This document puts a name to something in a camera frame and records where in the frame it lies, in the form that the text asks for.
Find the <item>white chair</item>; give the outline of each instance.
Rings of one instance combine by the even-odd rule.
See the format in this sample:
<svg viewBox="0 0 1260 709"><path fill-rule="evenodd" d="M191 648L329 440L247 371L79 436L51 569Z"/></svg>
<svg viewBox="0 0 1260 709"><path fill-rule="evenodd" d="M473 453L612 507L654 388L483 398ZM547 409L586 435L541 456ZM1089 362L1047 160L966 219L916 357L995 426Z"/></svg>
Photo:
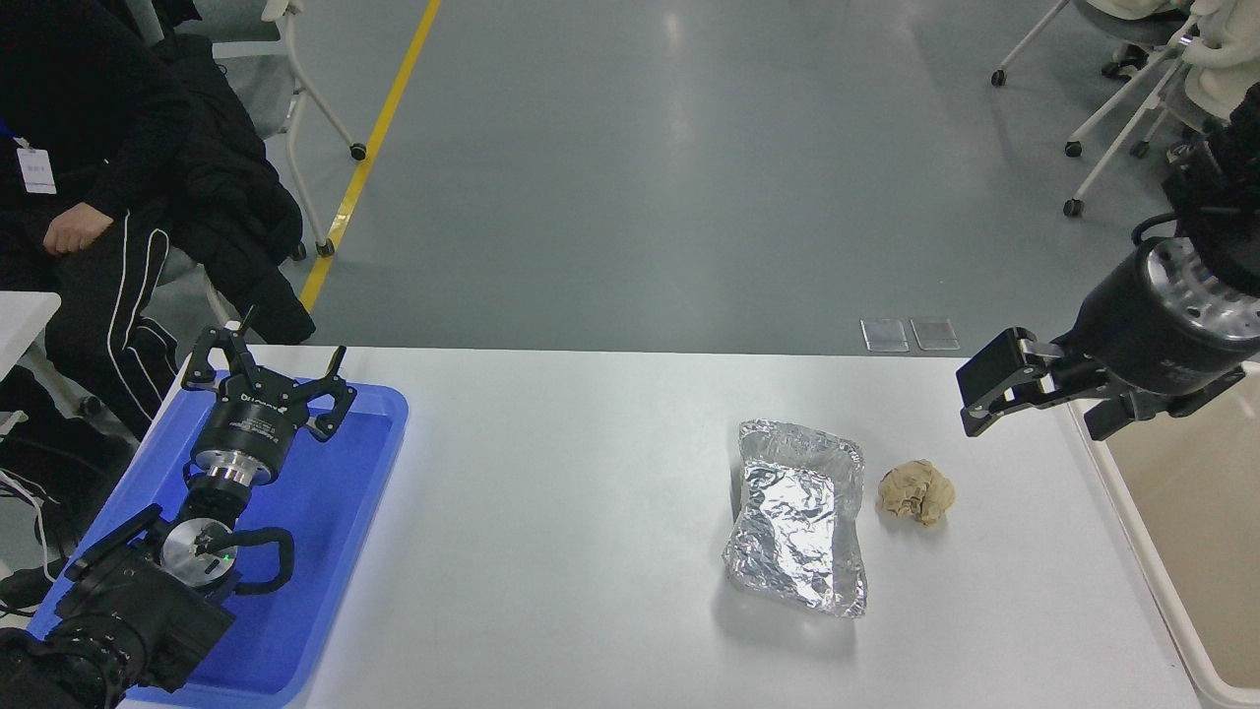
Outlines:
<svg viewBox="0 0 1260 709"><path fill-rule="evenodd" d="M297 128L306 97L315 101L341 135L354 160L364 160L368 149L350 136L345 123L333 113L297 60L295 15L302 11L302 1L194 0L194 4L203 19L181 23L176 31L200 34L214 43L215 62L224 69L228 83L261 137L286 133L289 170L315 234L315 251L320 256L331 256L333 242L328 239L328 229L315 212L306 180L297 169ZM306 248L299 243L292 257L301 259L305 256Z"/></svg>
<svg viewBox="0 0 1260 709"><path fill-rule="evenodd" d="M210 282L210 276L205 272L205 268L175 246L171 246L166 253L166 262L161 267L161 273L158 275L158 287L174 282L195 271L202 271L202 290L205 292L205 300L210 305L210 311L214 312L214 322L222 325L228 320L236 319L231 314L228 305L223 302L223 296L214 288L214 283Z"/></svg>
<svg viewBox="0 0 1260 709"><path fill-rule="evenodd" d="M1007 69L1014 59L1032 43L1032 40L1046 29L1046 25L1055 19L1068 3L1076 8L1081 16L1104 33L1121 40L1125 45L1134 45L1148 52L1145 67L1111 96L1097 111L1094 112L1080 127L1067 137L1063 152L1068 157L1081 155L1081 140L1111 112L1126 96L1137 91L1155 67L1171 55L1171 49L1183 39L1197 23L1197 18L1191 11L1189 18L1178 14L1169 14L1166 10L1178 9L1182 0L1058 0L1058 3L1037 23L1005 59L998 64L997 71L989 78L993 86L1005 86ZM1104 76L1116 76L1120 64L1115 60L1104 64Z"/></svg>
<svg viewBox="0 0 1260 709"><path fill-rule="evenodd" d="M1072 3L1081 16L1094 26L1125 44L1140 47L1147 52L1158 50L1167 44L1181 24L1178 20L1157 16L1159 13L1177 8L1177 4L1169 0L1058 0L1016 44L1007 58L1002 59L997 71L989 77L993 86L1005 86L1007 69L1011 68L1011 64L1046 29L1051 20L1063 11L1068 3ZM1109 62L1102 65L1102 74L1115 76L1119 68L1118 62Z"/></svg>
<svg viewBox="0 0 1260 709"><path fill-rule="evenodd" d="M1063 203L1063 214L1081 214L1086 191L1147 112L1163 108L1147 135L1130 150L1137 157L1147 154L1150 140L1169 116L1196 131L1206 131L1213 120L1227 122L1247 88L1260 81L1260 0L1200 0L1191 16L1197 18L1201 35L1186 39L1184 52L1147 94L1076 193Z"/></svg>

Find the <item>coat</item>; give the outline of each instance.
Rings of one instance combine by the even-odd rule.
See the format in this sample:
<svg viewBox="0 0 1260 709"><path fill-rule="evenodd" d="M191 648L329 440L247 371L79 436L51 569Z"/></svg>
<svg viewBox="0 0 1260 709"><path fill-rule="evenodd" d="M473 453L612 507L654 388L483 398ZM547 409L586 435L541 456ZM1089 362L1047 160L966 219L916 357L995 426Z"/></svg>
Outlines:
<svg viewBox="0 0 1260 709"><path fill-rule="evenodd" d="M315 322L280 263L302 237L302 214L267 161L249 115L214 63L210 40L171 35L152 50L188 91L193 131L171 161L171 242L205 266L252 327L273 344L297 344Z"/></svg>

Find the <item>aluminum foil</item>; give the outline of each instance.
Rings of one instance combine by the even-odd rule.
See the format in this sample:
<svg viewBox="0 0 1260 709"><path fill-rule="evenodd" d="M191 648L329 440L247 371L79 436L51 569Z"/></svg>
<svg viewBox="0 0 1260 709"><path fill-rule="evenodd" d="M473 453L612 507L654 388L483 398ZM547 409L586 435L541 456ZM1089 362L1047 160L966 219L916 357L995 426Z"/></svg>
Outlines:
<svg viewBox="0 0 1260 709"><path fill-rule="evenodd" d="M866 615L854 525L862 452L781 422L740 424L742 509L722 559L735 583L829 616Z"/></svg>

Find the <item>lanyard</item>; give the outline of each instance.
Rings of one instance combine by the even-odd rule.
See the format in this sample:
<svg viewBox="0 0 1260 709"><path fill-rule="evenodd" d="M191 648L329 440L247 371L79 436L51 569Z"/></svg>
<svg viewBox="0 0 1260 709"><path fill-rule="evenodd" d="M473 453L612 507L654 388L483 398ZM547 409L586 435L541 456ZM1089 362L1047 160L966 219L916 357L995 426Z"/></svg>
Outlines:
<svg viewBox="0 0 1260 709"><path fill-rule="evenodd" d="M4 123L4 118L0 118L0 137L8 137L8 139L15 141L21 147L25 147L28 150L30 149L30 144L26 142L26 139L25 137L18 137L18 133L15 133L11 130L9 130L9 126L6 126Z"/></svg>

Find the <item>white bin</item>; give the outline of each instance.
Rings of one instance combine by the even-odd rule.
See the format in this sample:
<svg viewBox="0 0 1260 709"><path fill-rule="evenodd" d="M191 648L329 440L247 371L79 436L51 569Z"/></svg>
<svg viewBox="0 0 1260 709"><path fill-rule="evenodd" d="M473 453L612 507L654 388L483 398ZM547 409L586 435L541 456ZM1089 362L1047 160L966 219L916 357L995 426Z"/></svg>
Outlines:
<svg viewBox="0 0 1260 709"><path fill-rule="evenodd" d="M1260 365L1245 369L1194 416L1092 453L1194 685L1260 708Z"/></svg>

